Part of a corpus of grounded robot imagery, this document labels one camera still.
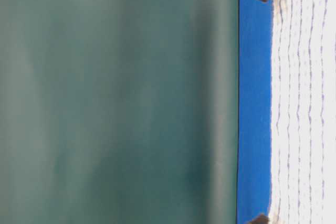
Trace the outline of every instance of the green mat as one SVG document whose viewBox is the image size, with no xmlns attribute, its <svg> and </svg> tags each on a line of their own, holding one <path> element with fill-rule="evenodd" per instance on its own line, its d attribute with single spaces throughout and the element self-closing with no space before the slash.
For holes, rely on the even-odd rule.
<svg viewBox="0 0 336 224">
<path fill-rule="evenodd" d="M 0 223 L 234 223 L 237 0 L 0 8 Z"/>
</svg>

